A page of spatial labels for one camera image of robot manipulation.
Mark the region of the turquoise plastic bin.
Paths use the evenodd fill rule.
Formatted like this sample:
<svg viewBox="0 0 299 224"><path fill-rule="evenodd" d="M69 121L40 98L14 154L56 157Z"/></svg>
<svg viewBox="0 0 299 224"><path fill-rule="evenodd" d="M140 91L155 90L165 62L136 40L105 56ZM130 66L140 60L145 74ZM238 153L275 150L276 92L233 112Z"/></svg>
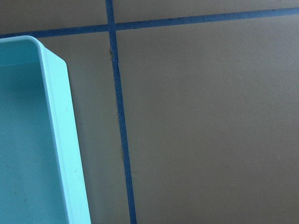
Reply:
<svg viewBox="0 0 299 224"><path fill-rule="evenodd" d="M0 41L0 221L91 221L67 65L31 36Z"/></svg>

